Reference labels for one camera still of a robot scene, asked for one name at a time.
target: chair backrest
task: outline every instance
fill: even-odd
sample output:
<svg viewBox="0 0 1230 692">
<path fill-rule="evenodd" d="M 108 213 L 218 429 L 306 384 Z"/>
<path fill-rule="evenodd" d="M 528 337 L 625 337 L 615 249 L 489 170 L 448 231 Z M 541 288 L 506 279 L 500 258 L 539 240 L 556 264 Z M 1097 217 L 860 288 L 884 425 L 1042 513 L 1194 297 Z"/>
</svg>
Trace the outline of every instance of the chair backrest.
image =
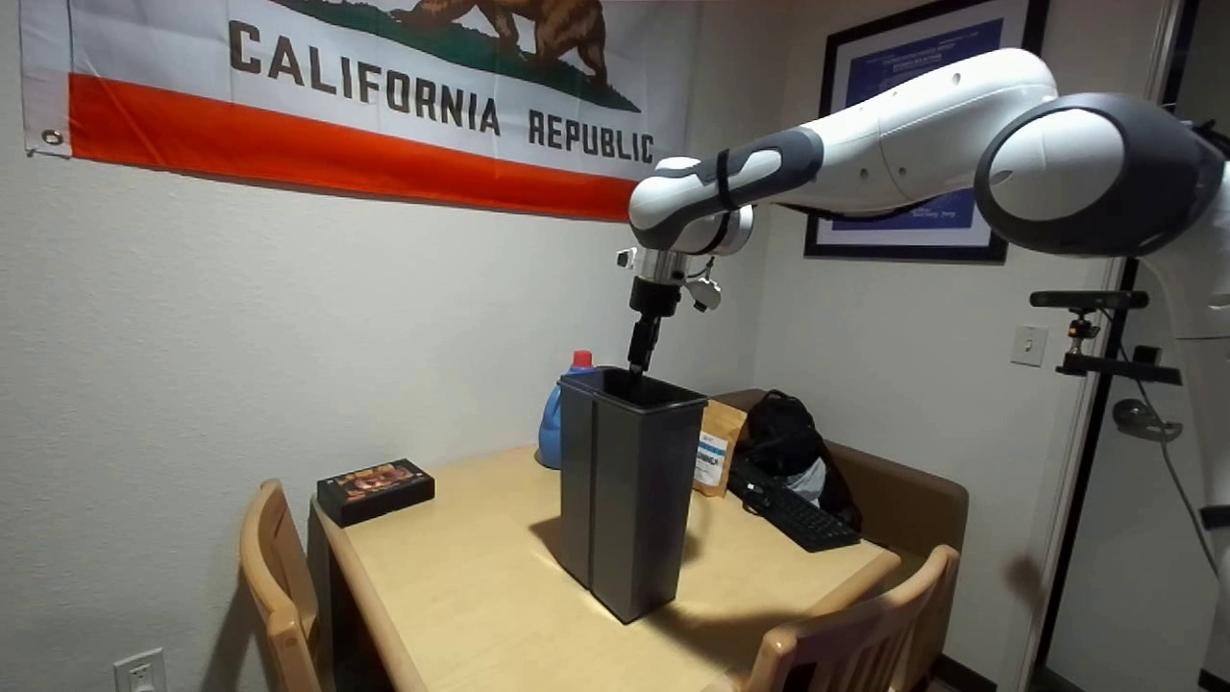
<svg viewBox="0 0 1230 692">
<path fill-rule="evenodd" d="M 955 579 L 956 548 L 935 547 L 920 574 L 849 613 L 766 629 L 746 692 L 888 692 L 931 596 Z"/>
<path fill-rule="evenodd" d="M 860 540 L 888 547 L 898 559 L 898 568 L 888 584 L 907 579 L 935 547 L 963 547 L 967 491 L 951 477 L 935 477 L 840 441 L 830 441 L 830 466 L 847 474 L 849 495 L 860 513 Z M 931 616 L 920 622 L 907 665 L 907 684 L 925 680 L 931 665 L 943 654 L 956 579 L 947 579 L 931 596 Z"/>
<path fill-rule="evenodd" d="M 261 616 L 261 633 L 275 665 L 275 688 L 318 692 L 311 656 L 314 590 L 296 519 L 275 479 L 261 479 L 242 519 L 238 542 L 242 584 Z"/>
</svg>

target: robotic arm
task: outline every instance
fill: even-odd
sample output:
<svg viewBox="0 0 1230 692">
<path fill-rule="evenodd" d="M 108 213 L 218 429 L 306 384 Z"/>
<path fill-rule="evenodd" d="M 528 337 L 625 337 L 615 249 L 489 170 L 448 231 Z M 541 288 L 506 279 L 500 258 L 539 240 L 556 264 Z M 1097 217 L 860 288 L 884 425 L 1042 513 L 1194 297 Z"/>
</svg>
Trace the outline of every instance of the robotic arm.
<svg viewBox="0 0 1230 692">
<path fill-rule="evenodd" d="M 1227 154 L 1156 105 L 1058 95 L 1028 49 L 997 49 L 905 81 L 847 112 L 716 156 L 665 156 L 630 194 L 630 368 L 648 368 L 682 288 L 716 308 L 709 269 L 746 246 L 752 205 L 823 217 L 893 217 L 972 190 L 1013 246 L 1143 258 L 1172 308 L 1204 445 L 1204 523 L 1218 559 L 1206 678 L 1230 684 L 1230 176 Z"/>
</svg>

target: black stand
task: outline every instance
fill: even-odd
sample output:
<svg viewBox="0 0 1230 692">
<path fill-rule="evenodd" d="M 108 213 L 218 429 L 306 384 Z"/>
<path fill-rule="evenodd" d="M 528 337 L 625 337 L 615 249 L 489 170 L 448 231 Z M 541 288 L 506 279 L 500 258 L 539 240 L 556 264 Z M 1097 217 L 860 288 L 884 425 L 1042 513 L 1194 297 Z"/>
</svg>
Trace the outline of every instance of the black stand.
<svg viewBox="0 0 1230 692">
<path fill-rule="evenodd" d="M 1130 363 L 1119 359 L 1122 355 L 1126 311 L 1148 304 L 1148 297 L 1135 291 L 1135 283 L 1139 283 L 1139 258 L 1126 258 L 1122 261 L 1122 278 L 1119 278 L 1119 291 L 1035 291 L 1030 297 L 1035 308 L 1070 308 L 1070 311 L 1076 311 L 1076 320 L 1071 320 L 1071 355 L 1063 359 L 1063 367 L 1058 373 L 1071 373 L 1071 377 L 1097 373 L 1101 377 L 1097 379 L 1097 396 L 1092 396 L 1088 434 L 1081 441 L 1071 504 L 1070 504 L 1070 516 L 1063 516 L 1063 534 L 1062 534 L 1062 552 L 1058 552 L 1058 574 L 1053 574 L 1053 596 L 1045 600 L 1042 638 L 1039 638 L 1035 665 L 1030 665 L 1035 688 L 1053 688 L 1053 684 L 1042 684 L 1049 678 L 1045 672 L 1045 656 L 1049 656 L 1053 625 L 1058 625 L 1058 616 L 1062 616 L 1063 579 L 1070 579 L 1070 568 L 1071 568 L 1081 513 L 1084 513 L 1088 477 L 1092 477 L 1101 434 L 1102 434 L 1102 418 L 1107 418 L 1110 379 L 1115 377 L 1160 379 L 1160 384 L 1180 384 L 1183 379 L 1180 368 L 1156 368 L 1156 349 L 1139 349 Z M 1076 345 L 1097 334 L 1092 324 L 1088 324 L 1088 311 L 1107 311 L 1107 349 L 1102 349 L 1102 359 L 1076 355 Z"/>
</svg>

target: red stripe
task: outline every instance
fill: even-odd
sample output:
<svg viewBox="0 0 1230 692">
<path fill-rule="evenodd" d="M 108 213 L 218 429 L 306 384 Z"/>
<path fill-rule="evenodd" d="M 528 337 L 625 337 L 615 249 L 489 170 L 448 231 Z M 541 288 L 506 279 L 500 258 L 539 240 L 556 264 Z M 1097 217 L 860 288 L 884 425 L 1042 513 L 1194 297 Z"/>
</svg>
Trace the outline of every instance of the red stripe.
<svg viewBox="0 0 1230 692">
<path fill-rule="evenodd" d="M 630 197 L 619 176 L 471 156 L 77 72 L 69 132 L 77 156 L 381 201 L 625 219 Z"/>
</svg>

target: flag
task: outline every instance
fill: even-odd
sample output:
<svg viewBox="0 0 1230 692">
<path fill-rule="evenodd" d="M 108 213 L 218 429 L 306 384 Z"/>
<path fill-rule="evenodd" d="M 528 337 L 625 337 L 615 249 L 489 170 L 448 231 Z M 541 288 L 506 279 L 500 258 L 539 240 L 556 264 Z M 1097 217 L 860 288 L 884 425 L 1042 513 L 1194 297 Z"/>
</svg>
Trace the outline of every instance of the flag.
<svg viewBox="0 0 1230 692">
<path fill-rule="evenodd" d="M 683 145 L 700 0 L 28 0 L 28 150 L 624 219 Z"/>
</svg>

